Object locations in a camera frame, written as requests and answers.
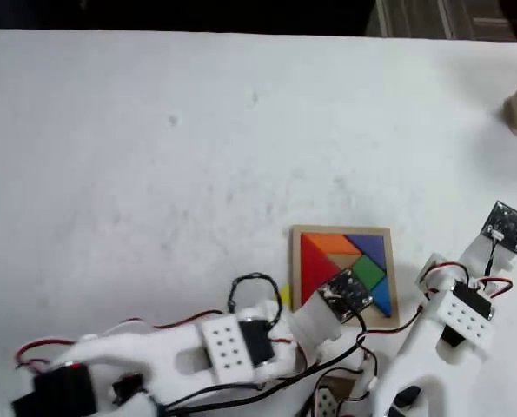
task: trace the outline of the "tangram puzzle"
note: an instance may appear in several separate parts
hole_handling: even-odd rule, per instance
[[[399,326],[391,238],[387,228],[293,228],[293,309],[342,269],[354,275],[374,297],[362,312],[370,326]]]

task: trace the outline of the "tan triangle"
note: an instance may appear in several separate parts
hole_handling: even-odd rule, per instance
[[[327,254],[328,259],[341,269],[351,268],[360,255]]]

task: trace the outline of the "wooden puzzle frame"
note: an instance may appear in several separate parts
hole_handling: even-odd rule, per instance
[[[382,328],[396,328],[400,325],[399,305],[397,302],[397,289],[395,285],[393,250],[391,235],[388,228],[344,228],[337,226],[307,226],[296,225],[292,230],[292,272],[291,272],[291,306],[295,311],[301,306],[301,234],[323,233],[340,235],[377,235],[383,237],[384,254],[386,258],[386,275],[389,284],[389,296],[391,302],[391,316],[386,317],[374,306],[362,311],[362,316],[369,326]],[[355,321],[350,320],[349,325],[354,326]]]

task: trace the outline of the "blue triangle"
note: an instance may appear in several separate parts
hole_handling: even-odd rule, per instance
[[[384,277],[374,288],[370,290],[374,297],[374,304],[386,316],[391,317],[391,297],[389,296],[389,280]]]
[[[386,250],[383,246],[383,236],[345,235],[345,237],[380,268],[386,270]]]

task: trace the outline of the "circuit board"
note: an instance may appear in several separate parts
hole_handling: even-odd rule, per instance
[[[499,244],[517,254],[517,210],[503,202],[495,203],[490,216],[484,223],[481,235],[493,239],[493,230],[497,230],[504,236]]]
[[[341,323],[350,320],[374,302],[364,284],[353,276],[351,268],[339,274],[318,288],[318,293],[328,304]]]

